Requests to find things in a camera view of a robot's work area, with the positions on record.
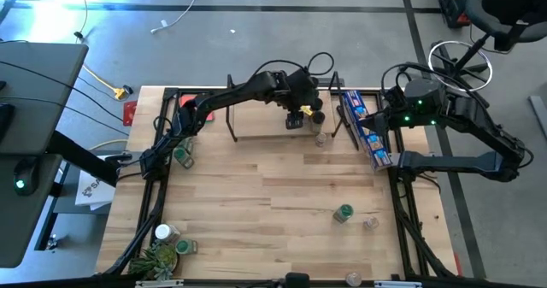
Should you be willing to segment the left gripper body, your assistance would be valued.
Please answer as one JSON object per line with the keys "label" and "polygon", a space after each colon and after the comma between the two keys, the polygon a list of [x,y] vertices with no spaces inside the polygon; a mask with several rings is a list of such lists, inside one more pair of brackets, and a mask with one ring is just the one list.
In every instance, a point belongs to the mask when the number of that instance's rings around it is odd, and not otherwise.
{"label": "left gripper body", "polygon": [[279,106],[289,111],[285,119],[287,129],[303,126],[304,113],[300,108],[303,105],[310,106],[316,98],[319,98],[318,84],[319,80],[312,77],[307,68],[298,69],[282,79]]}

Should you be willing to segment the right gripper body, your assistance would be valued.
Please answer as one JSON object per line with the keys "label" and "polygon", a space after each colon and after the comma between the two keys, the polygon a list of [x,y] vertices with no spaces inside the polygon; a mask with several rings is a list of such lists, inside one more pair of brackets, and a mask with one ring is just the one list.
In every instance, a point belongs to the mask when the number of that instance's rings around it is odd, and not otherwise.
{"label": "right gripper body", "polygon": [[417,126],[417,98],[413,92],[412,85],[395,85],[381,91],[386,102],[385,110],[390,130]]}

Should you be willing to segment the white lid bagel seasoning jar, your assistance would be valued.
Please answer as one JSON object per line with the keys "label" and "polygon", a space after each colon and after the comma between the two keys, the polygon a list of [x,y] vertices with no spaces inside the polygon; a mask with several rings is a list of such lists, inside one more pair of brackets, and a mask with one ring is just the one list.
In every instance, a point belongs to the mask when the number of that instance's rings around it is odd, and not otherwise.
{"label": "white lid bagel seasoning jar", "polygon": [[180,231],[171,224],[160,224],[154,231],[157,240],[163,243],[173,243],[179,239]]}

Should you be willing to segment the blue plastic wrap box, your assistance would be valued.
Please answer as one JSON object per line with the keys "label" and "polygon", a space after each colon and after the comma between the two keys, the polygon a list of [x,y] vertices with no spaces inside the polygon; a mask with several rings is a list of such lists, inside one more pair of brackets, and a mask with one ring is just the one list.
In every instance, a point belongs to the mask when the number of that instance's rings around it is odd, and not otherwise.
{"label": "blue plastic wrap box", "polygon": [[384,146],[383,139],[375,132],[359,125],[359,121],[369,115],[366,104],[358,91],[345,91],[342,95],[344,114],[350,124],[350,130],[361,147],[370,158],[374,171],[391,167],[393,162],[390,153]]}

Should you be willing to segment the black flat bar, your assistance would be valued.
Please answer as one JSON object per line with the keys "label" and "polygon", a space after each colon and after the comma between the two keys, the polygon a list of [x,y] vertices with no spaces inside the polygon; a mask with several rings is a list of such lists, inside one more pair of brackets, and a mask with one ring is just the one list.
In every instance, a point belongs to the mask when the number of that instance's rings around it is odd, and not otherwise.
{"label": "black flat bar", "polygon": [[345,128],[346,132],[348,133],[348,135],[350,137],[350,140],[353,143],[354,147],[356,148],[356,150],[359,150],[359,143],[357,142],[355,134],[352,132],[350,123],[348,122],[347,118],[345,117],[344,108],[341,105],[338,105],[336,110],[337,110],[337,113],[338,113],[338,116],[339,116],[339,122],[337,124],[336,129],[335,129],[334,135],[336,135],[338,133],[338,130],[341,126],[344,126],[344,128]]}

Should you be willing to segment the red paper folder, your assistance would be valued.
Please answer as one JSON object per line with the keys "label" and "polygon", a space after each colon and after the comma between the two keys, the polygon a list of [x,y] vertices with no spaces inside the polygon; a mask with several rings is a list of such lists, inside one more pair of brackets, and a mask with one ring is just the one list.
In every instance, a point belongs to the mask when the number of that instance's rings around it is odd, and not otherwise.
{"label": "red paper folder", "polygon": [[[183,95],[179,98],[179,106],[182,107],[186,102],[194,99],[196,96],[195,95]],[[211,121],[214,121],[215,120],[215,113],[214,112],[211,112],[207,118],[206,118],[206,121],[207,122],[211,122]]]}

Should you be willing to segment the grey metal bar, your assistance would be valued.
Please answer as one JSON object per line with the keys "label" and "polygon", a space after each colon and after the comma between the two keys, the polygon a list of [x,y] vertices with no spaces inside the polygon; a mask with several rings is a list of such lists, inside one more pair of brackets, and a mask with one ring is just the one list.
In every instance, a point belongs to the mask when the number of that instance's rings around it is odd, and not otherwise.
{"label": "grey metal bar", "polygon": [[538,120],[542,133],[547,140],[547,105],[540,96],[529,96],[528,101],[532,106],[533,113]]}

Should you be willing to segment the black swivel stool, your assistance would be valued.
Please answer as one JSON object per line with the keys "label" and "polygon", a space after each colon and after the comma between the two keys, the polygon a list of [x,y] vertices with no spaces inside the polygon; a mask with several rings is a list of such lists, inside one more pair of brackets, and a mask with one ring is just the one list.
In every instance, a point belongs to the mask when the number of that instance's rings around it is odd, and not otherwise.
{"label": "black swivel stool", "polygon": [[479,38],[439,40],[431,45],[426,64],[443,75],[440,79],[457,93],[468,88],[479,94],[493,80],[489,52],[507,55],[517,44],[547,38],[547,0],[467,0],[465,14],[479,29]]}

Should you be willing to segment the green succulent plant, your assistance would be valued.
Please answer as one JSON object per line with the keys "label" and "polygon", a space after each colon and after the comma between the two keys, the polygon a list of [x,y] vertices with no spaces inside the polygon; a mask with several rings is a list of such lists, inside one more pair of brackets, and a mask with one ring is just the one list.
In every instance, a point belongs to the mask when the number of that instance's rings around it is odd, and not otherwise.
{"label": "green succulent plant", "polygon": [[178,261],[174,244],[155,241],[130,261],[128,273],[141,275],[143,280],[169,280]]}

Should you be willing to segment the black desk support bar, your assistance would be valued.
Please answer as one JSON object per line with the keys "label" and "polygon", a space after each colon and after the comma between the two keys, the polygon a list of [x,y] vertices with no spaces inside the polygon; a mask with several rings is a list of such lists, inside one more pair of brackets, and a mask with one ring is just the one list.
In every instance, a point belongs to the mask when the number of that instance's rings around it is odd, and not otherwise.
{"label": "black desk support bar", "polygon": [[86,171],[93,177],[109,185],[116,186],[118,178],[116,167],[98,158],[64,134],[54,131],[50,137],[46,151],[51,154],[60,155],[66,162]]}

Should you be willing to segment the white box with logo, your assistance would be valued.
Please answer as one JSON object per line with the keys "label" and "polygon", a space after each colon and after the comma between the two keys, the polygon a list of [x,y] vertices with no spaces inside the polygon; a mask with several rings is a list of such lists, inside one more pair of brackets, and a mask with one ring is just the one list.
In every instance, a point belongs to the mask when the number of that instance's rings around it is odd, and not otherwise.
{"label": "white box with logo", "polygon": [[87,172],[79,173],[79,182],[76,192],[75,205],[88,206],[91,211],[111,203],[114,199],[115,188],[100,179],[96,179]]}

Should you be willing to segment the grey desk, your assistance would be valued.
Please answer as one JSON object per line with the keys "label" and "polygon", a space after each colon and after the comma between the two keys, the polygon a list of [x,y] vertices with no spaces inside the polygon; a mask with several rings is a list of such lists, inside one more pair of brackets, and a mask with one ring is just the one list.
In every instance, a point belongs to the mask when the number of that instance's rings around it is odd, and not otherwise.
{"label": "grey desk", "polygon": [[[62,157],[47,154],[50,137],[78,77],[84,44],[0,44],[0,103],[15,106],[15,117],[0,143],[0,268],[21,264]],[[38,188],[30,196],[14,189],[14,168],[38,158]]]}

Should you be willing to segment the black computer mouse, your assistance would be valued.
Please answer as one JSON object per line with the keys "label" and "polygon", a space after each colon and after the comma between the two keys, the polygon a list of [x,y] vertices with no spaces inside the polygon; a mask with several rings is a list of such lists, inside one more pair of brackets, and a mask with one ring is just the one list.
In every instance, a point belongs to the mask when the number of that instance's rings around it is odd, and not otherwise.
{"label": "black computer mouse", "polygon": [[14,189],[20,196],[30,196],[38,188],[38,158],[23,158],[14,168]]}

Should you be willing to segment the black keyboard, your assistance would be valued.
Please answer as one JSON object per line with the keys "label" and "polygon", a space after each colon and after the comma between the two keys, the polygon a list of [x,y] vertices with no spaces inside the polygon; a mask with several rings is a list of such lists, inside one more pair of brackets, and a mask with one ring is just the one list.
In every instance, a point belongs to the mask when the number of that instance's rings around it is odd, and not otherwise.
{"label": "black keyboard", "polygon": [[0,143],[5,138],[15,117],[15,106],[9,103],[0,103]]}

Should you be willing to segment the silver metal bracket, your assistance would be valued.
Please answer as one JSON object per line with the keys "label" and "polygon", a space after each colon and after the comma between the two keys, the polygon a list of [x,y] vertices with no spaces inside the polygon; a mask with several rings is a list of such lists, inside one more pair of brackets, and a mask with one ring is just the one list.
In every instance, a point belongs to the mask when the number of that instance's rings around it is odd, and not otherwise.
{"label": "silver metal bracket", "polygon": [[413,281],[393,281],[393,280],[386,280],[386,281],[375,281],[373,283],[374,288],[423,288],[423,285],[421,282],[413,282]]}
{"label": "silver metal bracket", "polygon": [[134,288],[180,288],[185,285],[182,279],[137,281]]}

